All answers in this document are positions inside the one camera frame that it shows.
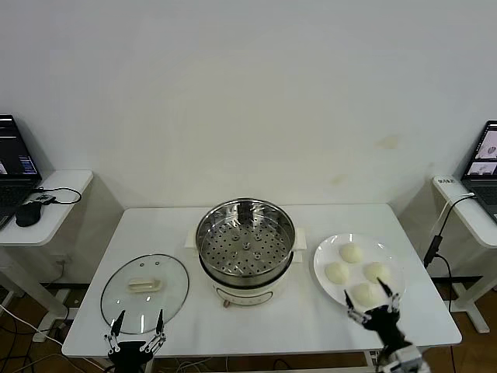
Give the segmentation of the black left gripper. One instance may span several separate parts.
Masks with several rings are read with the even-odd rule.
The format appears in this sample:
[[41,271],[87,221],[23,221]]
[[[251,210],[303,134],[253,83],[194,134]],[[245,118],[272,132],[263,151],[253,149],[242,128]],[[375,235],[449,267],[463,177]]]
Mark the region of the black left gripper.
[[163,310],[158,314],[154,336],[145,343],[144,341],[124,341],[118,343],[118,336],[123,324],[125,311],[111,322],[110,331],[104,335],[108,343],[108,358],[112,362],[113,371],[116,373],[142,372],[142,367],[152,358],[152,352],[158,352],[166,341]]

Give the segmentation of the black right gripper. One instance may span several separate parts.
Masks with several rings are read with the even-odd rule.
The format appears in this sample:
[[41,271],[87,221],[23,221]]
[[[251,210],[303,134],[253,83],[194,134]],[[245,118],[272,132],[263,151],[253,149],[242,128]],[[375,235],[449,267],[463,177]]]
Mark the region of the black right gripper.
[[387,352],[395,352],[396,350],[412,345],[411,342],[405,339],[404,333],[397,327],[400,319],[400,294],[394,293],[379,277],[377,281],[387,295],[387,305],[376,307],[365,313],[358,311],[355,309],[347,290],[345,290],[347,315],[354,322],[364,326],[365,329],[376,332]]

